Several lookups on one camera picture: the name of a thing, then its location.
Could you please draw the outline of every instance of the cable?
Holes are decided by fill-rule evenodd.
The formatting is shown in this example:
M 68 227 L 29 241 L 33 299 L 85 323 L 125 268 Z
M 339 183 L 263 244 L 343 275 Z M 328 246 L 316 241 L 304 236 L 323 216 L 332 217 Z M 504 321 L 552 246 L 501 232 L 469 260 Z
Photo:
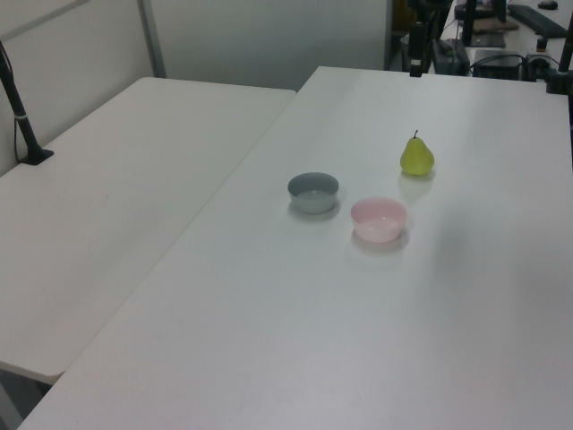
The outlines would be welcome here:
M 482 65 L 484 63 L 489 63 L 490 61 L 493 60 L 499 60 L 502 58 L 511 58 L 511 57 L 517 57 L 517 58 L 521 58 L 521 61 L 526 61 L 526 58 L 524 56 L 521 56 L 520 54 L 504 54 L 504 55 L 499 55 L 499 56 L 488 56 L 486 58 L 482 58 L 481 60 L 476 61 L 475 63 L 473 63 L 472 65 L 469 66 L 469 69 L 472 70 L 475 66 L 477 65 Z
M 447 29 L 451 24 L 453 24 L 454 22 L 456 22 L 456 18 L 454 18 L 448 25 L 446 25 L 446 27 L 444 27 L 444 29 L 441 31 L 442 33 L 444 32 L 445 29 Z
M 543 55 L 539 55 L 539 54 L 529 54 L 528 56 L 526 56 L 526 58 L 529 58 L 529 57 L 532 57 L 532 56 L 534 56 L 534 57 L 541 57 L 541 58 L 547 58 L 547 59 L 552 60 L 556 65 L 559 65 L 559 61 L 557 61 L 555 58 L 551 58 L 550 56 L 543 56 Z

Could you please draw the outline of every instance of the pear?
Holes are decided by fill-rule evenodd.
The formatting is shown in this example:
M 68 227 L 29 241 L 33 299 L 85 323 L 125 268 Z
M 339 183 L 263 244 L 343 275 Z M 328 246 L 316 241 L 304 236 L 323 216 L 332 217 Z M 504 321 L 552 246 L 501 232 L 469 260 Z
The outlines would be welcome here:
M 423 176 L 430 173 L 433 167 L 433 154 L 422 139 L 414 137 L 408 141 L 400 158 L 400 166 L 404 173 L 414 176 Z

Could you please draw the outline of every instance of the bowl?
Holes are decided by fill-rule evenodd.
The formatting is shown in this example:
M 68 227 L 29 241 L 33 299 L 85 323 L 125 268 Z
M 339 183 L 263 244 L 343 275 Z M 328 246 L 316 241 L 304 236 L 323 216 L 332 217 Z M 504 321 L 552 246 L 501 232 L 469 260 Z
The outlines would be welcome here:
M 338 181 L 326 173 L 303 173 L 290 180 L 288 192 L 293 206 L 300 212 L 322 213 L 336 203 Z
M 402 203 L 388 197 L 369 197 L 357 202 L 350 211 L 355 232 L 368 242 L 394 240 L 406 223 L 406 209 Z

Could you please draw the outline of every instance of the gray bowl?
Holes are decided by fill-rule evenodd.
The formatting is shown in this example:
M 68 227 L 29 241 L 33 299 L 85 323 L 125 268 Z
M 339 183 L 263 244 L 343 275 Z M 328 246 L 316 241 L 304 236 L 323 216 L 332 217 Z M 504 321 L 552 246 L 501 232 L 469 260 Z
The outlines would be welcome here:
M 295 208 L 304 213 L 322 213 L 337 201 L 338 181 L 326 173 L 303 173 L 288 183 L 288 192 Z

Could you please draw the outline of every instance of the white wall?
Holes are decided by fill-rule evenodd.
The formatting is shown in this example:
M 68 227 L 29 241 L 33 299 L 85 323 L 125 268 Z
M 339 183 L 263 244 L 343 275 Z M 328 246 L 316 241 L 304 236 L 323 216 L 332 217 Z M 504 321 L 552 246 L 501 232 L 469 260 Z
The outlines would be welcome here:
M 42 146 L 137 79 L 152 75 L 137 0 L 90 0 L 4 47 Z M 22 156 L 21 135 L 18 140 Z M 14 165 L 13 113 L 1 89 L 0 176 Z
M 299 90 L 319 65 L 382 69 L 391 0 L 149 0 L 169 78 Z

